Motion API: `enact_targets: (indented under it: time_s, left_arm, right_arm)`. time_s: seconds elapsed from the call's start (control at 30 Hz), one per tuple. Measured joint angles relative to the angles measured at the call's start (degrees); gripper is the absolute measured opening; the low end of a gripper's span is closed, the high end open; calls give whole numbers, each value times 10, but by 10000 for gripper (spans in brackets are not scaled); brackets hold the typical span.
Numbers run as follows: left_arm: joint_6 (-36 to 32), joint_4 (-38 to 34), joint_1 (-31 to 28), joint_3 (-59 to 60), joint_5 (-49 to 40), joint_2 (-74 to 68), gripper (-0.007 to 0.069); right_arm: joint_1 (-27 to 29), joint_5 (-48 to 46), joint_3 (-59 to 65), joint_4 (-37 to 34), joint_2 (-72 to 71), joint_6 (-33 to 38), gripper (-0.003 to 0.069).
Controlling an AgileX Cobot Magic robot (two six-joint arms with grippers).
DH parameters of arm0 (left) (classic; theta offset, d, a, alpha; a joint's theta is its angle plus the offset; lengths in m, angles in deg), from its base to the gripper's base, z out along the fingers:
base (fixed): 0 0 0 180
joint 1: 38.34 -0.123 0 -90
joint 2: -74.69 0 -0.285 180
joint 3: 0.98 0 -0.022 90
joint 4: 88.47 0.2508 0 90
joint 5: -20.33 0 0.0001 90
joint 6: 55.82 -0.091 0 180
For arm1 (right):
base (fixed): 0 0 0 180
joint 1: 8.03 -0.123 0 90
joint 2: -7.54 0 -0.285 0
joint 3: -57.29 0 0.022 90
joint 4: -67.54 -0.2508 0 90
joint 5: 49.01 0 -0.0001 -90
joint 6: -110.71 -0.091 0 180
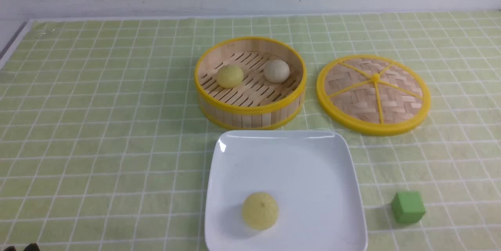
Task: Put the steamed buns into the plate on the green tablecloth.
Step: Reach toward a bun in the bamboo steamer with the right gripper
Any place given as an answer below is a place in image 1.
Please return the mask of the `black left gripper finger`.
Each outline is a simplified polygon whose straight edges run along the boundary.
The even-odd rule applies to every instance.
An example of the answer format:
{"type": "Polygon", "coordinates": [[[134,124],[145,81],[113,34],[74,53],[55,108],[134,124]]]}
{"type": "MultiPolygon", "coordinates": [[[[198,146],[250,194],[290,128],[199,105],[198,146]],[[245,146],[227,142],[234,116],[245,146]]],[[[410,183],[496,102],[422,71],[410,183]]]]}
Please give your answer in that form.
{"type": "Polygon", "coordinates": [[[23,251],[40,251],[40,248],[38,246],[38,244],[36,243],[31,243],[31,244],[28,244],[23,251]]]}

